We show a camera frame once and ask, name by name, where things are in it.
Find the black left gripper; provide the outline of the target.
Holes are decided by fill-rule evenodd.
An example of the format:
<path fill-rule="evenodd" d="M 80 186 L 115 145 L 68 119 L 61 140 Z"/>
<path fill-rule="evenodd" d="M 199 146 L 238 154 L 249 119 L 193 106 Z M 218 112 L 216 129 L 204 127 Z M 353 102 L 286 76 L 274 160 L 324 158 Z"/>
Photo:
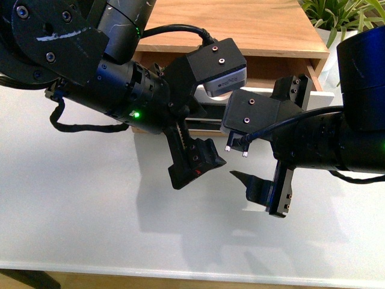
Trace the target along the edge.
<path fill-rule="evenodd" d="M 168 168 L 174 189 L 180 190 L 206 172 L 226 164 L 211 138 L 191 138 L 185 119 L 204 112 L 194 93 L 199 85 L 187 57 L 172 61 L 163 71 L 151 72 L 135 61 L 131 69 L 130 108 L 141 114 L 134 127 L 154 134 L 164 133 L 173 165 Z"/>

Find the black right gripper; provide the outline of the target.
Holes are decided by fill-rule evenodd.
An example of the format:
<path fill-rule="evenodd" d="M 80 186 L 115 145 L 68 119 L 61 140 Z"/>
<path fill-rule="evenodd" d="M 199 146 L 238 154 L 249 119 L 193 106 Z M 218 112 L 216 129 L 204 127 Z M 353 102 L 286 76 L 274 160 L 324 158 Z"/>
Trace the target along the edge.
<path fill-rule="evenodd" d="M 269 135 L 277 160 L 273 180 L 231 170 L 246 187 L 249 202 L 265 207 L 274 217 L 286 217 L 291 207 L 292 178 L 296 168 L 339 170 L 339 133 L 342 107 L 308 108 L 313 81 L 305 74 L 275 81 L 272 98 L 283 101 L 279 122 L 285 122 Z"/>

